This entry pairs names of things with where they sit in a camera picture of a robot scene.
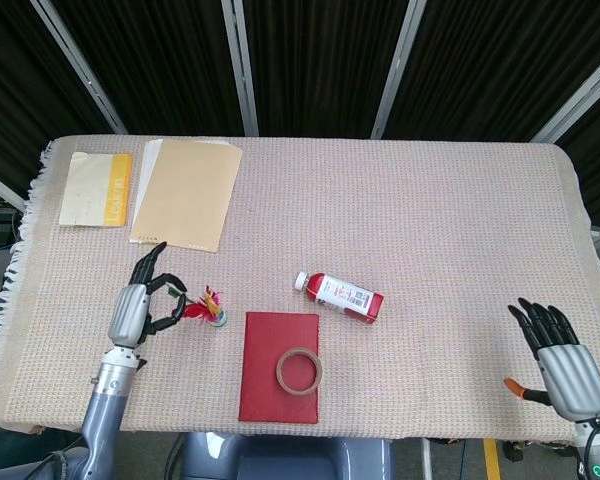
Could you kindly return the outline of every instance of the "floor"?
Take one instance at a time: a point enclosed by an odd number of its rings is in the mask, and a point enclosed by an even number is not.
[[[0,287],[2,275],[9,262],[8,251],[0,252]],[[162,478],[164,463],[176,438],[174,433],[123,432],[120,435],[116,466],[118,479],[153,480]],[[459,479],[463,444],[432,444],[434,479]],[[506,460],[500,453],[502,480],[567,480],[575,479],[576,462],[554,452],[532,445],[525,449],[524,459],[517,463]],[[394,442],[396,479],[422,478],[420,440],[405,439]],[[481,440],[467,441],[465,480],[486,478],[484,450]]]

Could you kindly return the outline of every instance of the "yellow folder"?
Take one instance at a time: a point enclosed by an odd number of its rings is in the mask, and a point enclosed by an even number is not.
[[[127,218],[131,155],[74,152],[60,225],[119,227]]]

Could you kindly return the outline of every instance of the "bottle label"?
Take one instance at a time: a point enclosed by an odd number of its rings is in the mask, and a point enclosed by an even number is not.
[[[345,308],[366,315],[373,292],[325,275],[316,294],[316,302],[344,313]]]

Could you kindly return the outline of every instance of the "tablecloth fringe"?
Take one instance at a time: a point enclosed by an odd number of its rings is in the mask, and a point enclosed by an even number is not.
[[[0,291],[0,357],[2,355],[4,344],[9,339],[9,329],[12,324],[14,307],[10,300],[16,295],[22,285],[23,272],[22,267],[31,251],[32,229],[38,221],[40,210],[44,202],[35,200],[42,197],[44,187],[48,182],[47,164],[54,155],[53,142],[49,142],[45,150],[40,155],[42,168],[39,176],[31,181],[29,189],[29,199],[25,202],[25,211],[18,229],[20,241],[11,247],[11,262],[4,274],[4,283]]]

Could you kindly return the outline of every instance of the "orange fingertip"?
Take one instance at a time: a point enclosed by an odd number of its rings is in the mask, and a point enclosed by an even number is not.
[[[504,384],[516,397],[524,398],[524,392],[528,390],[516,382],[513,378],[505,378]]]

